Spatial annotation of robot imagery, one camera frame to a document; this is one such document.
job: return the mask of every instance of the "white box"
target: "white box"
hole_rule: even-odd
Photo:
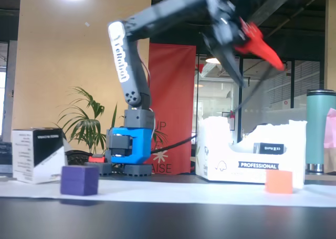
[[[26,183],[60,180],[65,165],[61,129],[13,130],[13,177]]]
[[[282,155],[253,154],[254,143],[281,143]],[[201,120],[197,135],[196,174],[213,181],[265,183],[266,169],[293,172],[293,187],[305,180],[306,122],[258,126],[242,142],[231,146],[226,118]]]

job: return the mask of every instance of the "green tumbler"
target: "green tumbler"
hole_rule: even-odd
[[[308,90],[306,169],[309,172],[323,172],[324,132],[330,108],[336,109],[336,92],[333,90]]]

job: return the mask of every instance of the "robotic arm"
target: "robotic arm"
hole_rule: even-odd
[[[210,52],[219,60],[234,82],[244,87],[244,78],[235,64],[234,49],[253,53],[275,68],[283,64],[266,45],[260,30],[244,19],[249,15],[251,0],[163,0],[124,21],[109,24],[108,32],[115,67],[125,100],[124,127],[108,131],[107,159],[113,163],[141,164],[150,157],[154,113],[151,95],[138,54],[137,40],[155,34],[202,13],[208,13],[212,27],[204,35]]]

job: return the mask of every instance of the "orange cube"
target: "orange cube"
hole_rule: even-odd
[[[293,193],[293,173],[279,170],[266,170],[265,190],[269,193]]]

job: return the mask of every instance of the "black table surface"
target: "black table surface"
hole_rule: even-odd
[[[192,175],[132,180],[208,183]],[[336,208],[0,198],[3,239],[320,239],[336,238],[335,220]]]

